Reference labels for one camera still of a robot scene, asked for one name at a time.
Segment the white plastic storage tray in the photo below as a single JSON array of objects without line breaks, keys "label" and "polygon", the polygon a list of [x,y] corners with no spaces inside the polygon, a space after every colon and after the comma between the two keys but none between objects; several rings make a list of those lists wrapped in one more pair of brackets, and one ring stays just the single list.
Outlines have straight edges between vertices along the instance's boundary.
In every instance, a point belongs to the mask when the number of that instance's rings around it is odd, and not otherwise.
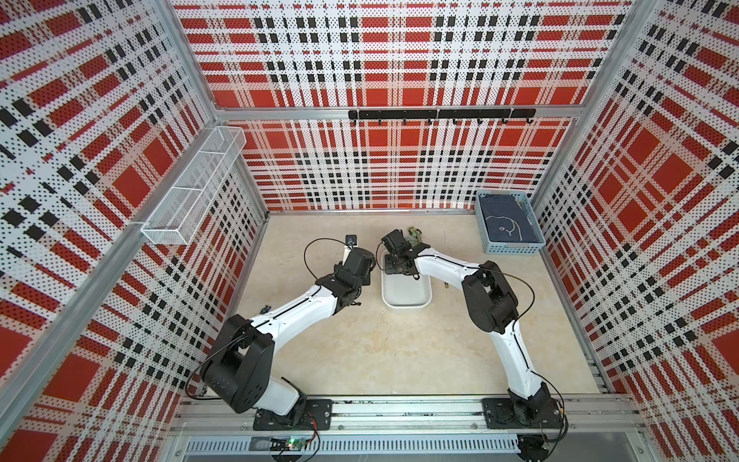
[{"label": "white plastic storage tray", "polygon": [[390,275],[387,273],[390,264],[387,263],[388,253],[382,254],[381,296],[390,310],[417,310],[429,306],[432,300],[432,286],[429,276],[423,275],[418,279],[408,275]]}]

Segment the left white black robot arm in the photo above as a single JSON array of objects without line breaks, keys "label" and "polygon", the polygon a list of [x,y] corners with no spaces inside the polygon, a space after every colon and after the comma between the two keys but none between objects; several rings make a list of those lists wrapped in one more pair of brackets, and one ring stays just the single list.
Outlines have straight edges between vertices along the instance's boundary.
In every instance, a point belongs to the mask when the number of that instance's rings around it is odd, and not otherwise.
[{"label": "left white black robot arm", "polygon": [[255,408],[300,420],[305,394],[271,374],[273,358],[308,328],[356,304],[374,267],[369,250],[352,248],[332,273],[317,279],[295,300],[250,319],[232,316],[198,368],[200,379],[238,414]]}]

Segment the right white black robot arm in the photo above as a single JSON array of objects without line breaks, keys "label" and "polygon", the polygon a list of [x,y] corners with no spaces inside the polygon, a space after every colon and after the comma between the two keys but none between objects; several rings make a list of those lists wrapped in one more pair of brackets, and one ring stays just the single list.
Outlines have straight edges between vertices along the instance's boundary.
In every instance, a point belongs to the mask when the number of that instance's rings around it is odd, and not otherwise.
[{"label": "right white black robot arm", "polygon": [[508,276],[491,262],[471,263],[438,252],[429,244],[411,244],[398,229],[381,239],[387,275],[428,276],[460,290],[473,324],[491,338],[508,383],[511,421],[521,427],[567,427],[561,398],[539,375],[525,348],[519,300]]}]

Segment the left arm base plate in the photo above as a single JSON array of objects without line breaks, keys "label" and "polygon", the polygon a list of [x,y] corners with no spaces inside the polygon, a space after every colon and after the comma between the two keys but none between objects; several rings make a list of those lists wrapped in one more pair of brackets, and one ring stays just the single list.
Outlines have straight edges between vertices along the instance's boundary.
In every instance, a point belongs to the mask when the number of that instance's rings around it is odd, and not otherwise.
[{"label": "left arm base plate", "polygon": [[280,416],[265,409],[258,409],[252,429],[255,431],[323,431],[330,429],[332,410],[332,400],[318,400],[317,398],[299,400],[286,416]]}]

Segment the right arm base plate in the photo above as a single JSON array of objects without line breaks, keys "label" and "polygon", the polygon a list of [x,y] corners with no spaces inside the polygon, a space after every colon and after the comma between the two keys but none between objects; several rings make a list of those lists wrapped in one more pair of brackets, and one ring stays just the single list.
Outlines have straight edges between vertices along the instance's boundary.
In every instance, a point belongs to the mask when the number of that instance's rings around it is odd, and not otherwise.
[{"label": "right arm base plate", "polygon": [[483,398],[481,404],[488,429],[554,430],[564,427],[562,411],[552,398],[538,406],[511,398]]}]

